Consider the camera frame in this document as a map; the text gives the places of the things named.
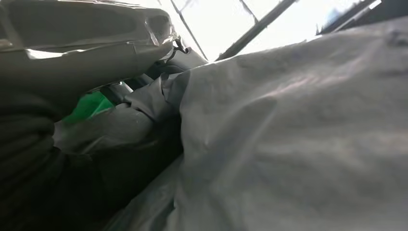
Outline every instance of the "dark gray cloth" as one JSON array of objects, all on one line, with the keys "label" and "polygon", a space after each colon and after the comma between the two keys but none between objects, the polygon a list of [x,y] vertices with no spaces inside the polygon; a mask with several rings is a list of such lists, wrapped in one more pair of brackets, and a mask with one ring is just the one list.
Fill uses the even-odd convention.
[{"label": "dark gray cloth", "polygon": [[153,184],[163,200],[143,193],[108,230],[408,230],[408,18],[205,65],[170,85],[154,97],[182,117],[174,187]]}]

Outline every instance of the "metal frame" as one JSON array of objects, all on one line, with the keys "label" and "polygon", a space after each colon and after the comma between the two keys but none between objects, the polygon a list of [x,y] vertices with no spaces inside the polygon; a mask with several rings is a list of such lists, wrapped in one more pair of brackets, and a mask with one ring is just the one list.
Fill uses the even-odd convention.
[{"label": "metal frame", "polygon": [[298,0],[283,0],[273,8],[265,17],[249,29],[241,38],[232,46],[222,53],[216,61],[228,59],[238,54],[249,42],[251,42],[259,33],[261,33],[269,24],[274,22],[283,12]]},{"label": "metal frame", "polygon": [[376,0],[365,0],[357,4],[355,7],[350,9],[348,12],[340,16],[337,20],[335,20],[333,23],[328,25],[327,27],[323,28],[320,33],[317,35],[324,35],[324,34],[329,34],[331,32],[339,31],[342,28],[344,28],[347,24],[349,24],[351,21],[353,21],[356,16],[361,16],[364,14],[364,11],[375,2]]}]

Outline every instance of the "dark fabric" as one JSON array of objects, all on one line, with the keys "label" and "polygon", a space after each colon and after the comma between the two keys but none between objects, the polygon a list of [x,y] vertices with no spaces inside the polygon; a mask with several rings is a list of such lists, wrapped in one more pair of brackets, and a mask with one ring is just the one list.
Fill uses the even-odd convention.
[{"label": "dark fabric", "polygon": [[0,230],[100,230],[182,153],[175,117],[153,123],[129,106],[67,130],[35,95],[1,93]]}]

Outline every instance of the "green object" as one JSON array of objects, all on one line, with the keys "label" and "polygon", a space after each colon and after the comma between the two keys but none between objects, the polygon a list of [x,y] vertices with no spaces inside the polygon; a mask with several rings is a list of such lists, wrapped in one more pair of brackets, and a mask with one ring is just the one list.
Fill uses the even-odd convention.
[{"label": "green object", "polygon": [[94,92],[82,97],[75,110],[63,119],[66,125],[75,124],[77,122],[91,118],[95,114],[114,105],[100,92]]}]

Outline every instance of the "glass pane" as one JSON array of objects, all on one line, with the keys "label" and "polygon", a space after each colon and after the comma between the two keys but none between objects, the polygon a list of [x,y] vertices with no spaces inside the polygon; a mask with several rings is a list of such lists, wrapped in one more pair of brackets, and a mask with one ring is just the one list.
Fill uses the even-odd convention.
[{"label": "glass pane", "polygon": [[361,0],[301,0],[270,24],[240,54],[263,51],[310,39]]},{"label": "glass pane", "polygon": [[281,0],[243,0],[258,20],[267,15]]},{"label": "glass pane", "polygon": [[254,25],[238,0],[193,0],[182,13],[210,61]]}]

